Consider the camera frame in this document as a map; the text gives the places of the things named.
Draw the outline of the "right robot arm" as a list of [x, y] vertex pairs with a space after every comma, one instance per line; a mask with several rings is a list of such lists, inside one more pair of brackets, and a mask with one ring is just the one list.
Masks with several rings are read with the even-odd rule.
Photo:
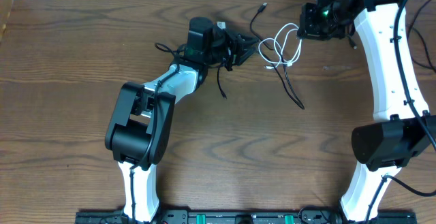
[[340, 200], [340, 223], [407, 223], [404, 212], [380, 214], [389, 184], [409, 161], [435, 144], [435, 116], [418, 86], [408, 46], [408, 0], [315, 0], [302, 7], [298, 36], [342, 39], [353, 28], [367, 58], [374, 121], [352, 131], [357, 160]]

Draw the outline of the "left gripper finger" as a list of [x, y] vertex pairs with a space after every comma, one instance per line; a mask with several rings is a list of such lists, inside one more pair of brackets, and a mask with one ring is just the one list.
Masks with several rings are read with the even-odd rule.
[[256, 50], [254, 47], [240, 50], [239, 52], [236, 53], [236, 55], [234, 57], [234, 64], [236, 66], [241, 66], [254, 53], [256, 53]]
[[259, 42], [257, 37], [240, 34], [240, 40], [243, 46], [250, 47]]

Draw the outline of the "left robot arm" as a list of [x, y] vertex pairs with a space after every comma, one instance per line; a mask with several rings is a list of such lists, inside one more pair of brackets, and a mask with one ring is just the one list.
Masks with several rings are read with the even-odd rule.
[[152, 223], [159, 210], [157, 164], [167, 148], [175, 105], [204, 83], [210, 69], [242, 65], [254, 52], [256, 37], [205, 17], [189, 21], [187, 41], [173, 50], [168, 70], [153, 81], [126, 82], [120, 90], [105, 137], [125, 184], [123, 223]]

